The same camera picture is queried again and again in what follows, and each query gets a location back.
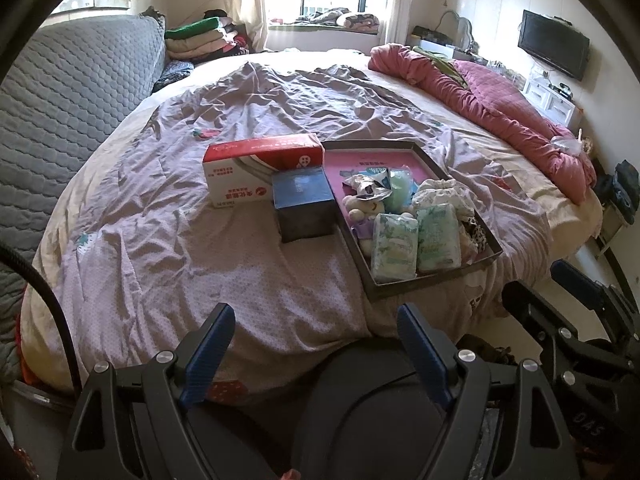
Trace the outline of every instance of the television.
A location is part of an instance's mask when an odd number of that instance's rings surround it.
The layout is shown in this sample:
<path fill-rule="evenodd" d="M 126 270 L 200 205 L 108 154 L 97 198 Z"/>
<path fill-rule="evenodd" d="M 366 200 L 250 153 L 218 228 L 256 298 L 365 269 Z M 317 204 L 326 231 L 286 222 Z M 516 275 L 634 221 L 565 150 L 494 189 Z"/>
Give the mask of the television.
<path fill-rule="evenodd" d="M 528 10 L 522 15 L 518 46 L 578 81 L 587 68 L 589 44 L 589 38 L 561 20 Z"/>

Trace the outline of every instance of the green folded blanket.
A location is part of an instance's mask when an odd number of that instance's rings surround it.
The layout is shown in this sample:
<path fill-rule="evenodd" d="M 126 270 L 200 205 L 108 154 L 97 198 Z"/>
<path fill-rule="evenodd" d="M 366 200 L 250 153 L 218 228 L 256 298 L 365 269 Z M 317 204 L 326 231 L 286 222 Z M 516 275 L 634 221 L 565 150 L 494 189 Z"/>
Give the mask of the green folded blanket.
<path fill-rule="evenodd" d="M 460 72 L 458 72 L 451 64 L 453 62 L 452 59 L 447 58 L 443 54 L 428 52 L 427 50 L 424 50 L 419 46 L 414 46 L 412 50 L 424 57 L 428 57 L 429 59 L 431 59 L 436 68 L 440 70 L 444 75 L 448 75 L 453 79 L 453 81 L 462 86 L 462 88 L 469 90 L 469 86 L 466 84 L 465 78 L 463 78 Z"/>
<path fill-rule="evenodd" d="M 164 33 L 164 38 L 166 40 L 186 40 L 187 38 L 192 38 L 198 34 L 204 34 L 205 32 L 209 32 L 210 30 L 219 27 L 220 20 L 218 18 L 207 18 L 206 20 L 200 20 L 199 22 L 174 28 L 174 30 L 167 30 Z"/>

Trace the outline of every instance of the bed sheet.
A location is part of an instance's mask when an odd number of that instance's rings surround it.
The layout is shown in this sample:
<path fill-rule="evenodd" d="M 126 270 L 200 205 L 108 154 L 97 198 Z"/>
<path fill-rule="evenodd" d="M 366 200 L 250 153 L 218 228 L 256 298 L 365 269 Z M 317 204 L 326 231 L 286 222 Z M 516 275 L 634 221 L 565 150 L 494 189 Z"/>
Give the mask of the bed sheet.
<path fill-rule="evenodd" d="M 526 193 L 544 208 L 554 230 L 554 239 L 557 241 L 552 251 L 554 256 L 571 254 L 598 228 L 599 206 L 595 208 L 596 211 L 590 211 L 585 204 L 580 208 L 573 206 L 538 170 L 528 163 L 525 164 L 524 158 L 513 153 L 513 150 L 503 142 L 499 140 L 494 142 L 490 134 L 457 117 L 422 92 L 402 82 L 366 70 L 367 57 L 345 51 L 258 54 L 250 58 L 231 57 L 204 64 L 198 67 L 189 78 L 172 84 L 147 98 L 123 121 L 74 177 L 56 205 L 34 259 L 35 267 L 43 273 L 49 283 L 55 285 L 58 281 L 62 253 L 68 245 L 68 238 L 79 211 L 92 202 L 95 189 L 105 174 L 116 164 L 137 134 L 144 129 L 156 107 L 185 90 L 194 90 L 228 75 L 248 60 L 268 64 L 279 71 L 313 70 L 334 64 L 354 66 L 365 72 L 374 83 L 408 98 L 423 110 L 429 110 L 434 117 L 442 118 L 442 122 L 450 124 L 454 131 L 475 149 L 503 164 L 505 168 L 508 167 L 508 171 L 520 181 Z M 578 227 L 584 237 L 575 235 Z M 560 235 L 562 232 L 572 234 L 572 241 L 567 243 L 567 236 Z M 25 295 L 20 321 L 22 354 L 27 364 L 45 382 L 60 389 L 67 389 L 68 373 L 65 366 L 56 362 L 57 358 L 49 351 L 52 338 L 58 339 L 55 326 L 46 307 L 30 289 Z"/>

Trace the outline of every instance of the red and white box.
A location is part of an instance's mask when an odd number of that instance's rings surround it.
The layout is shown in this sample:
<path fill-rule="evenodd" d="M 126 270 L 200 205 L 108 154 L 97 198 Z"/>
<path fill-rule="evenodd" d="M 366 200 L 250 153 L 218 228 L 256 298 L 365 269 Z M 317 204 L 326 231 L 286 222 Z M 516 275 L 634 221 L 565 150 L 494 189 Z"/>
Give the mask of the red and white box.
<path fill-rule="evenodd" d="M 214 207 L 272 200 L 276 171 L 322 166 L 324 148 L 314 134 L 296 134 L 212 144 L 202 159 Z"/>

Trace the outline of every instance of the black cable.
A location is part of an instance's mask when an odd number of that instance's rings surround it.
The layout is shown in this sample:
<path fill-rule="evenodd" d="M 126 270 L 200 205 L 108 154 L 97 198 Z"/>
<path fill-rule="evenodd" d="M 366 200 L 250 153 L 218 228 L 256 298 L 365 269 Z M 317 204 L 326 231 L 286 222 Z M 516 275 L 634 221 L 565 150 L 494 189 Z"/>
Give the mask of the black cable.
<path fill-rule="evenodd" d="M 47 305 L 47 308 L 53 317 L 53 321 L 56 324 L 56 328 L 58 329 L 58 333 L 60 334 L 60 339 L 62 340 L 62 348 L 65 351 L 66 363 L 69 366 L 74 395 L 76 400 L 79 399 L 80 393 L 82 392 L 82 381 L 80 380 L 78 359 L 76 358 L 76 352 L 74 350 L 74 343 L 71 339 L 69 326 L 66 324 L 65 313 L 62 312 L 62 307 L 60 307 L 60 304 L 58 303 L 58 298 L 56 298 L 51 287 L 47 284 L 40 273 L 34 269 L 33 266 L 17 251 L 9 247 L 2 240 L 0 240 L 0 263 L 5 264 L 13 272 L 20 274 L 40 295 L 42 301 Z"/>

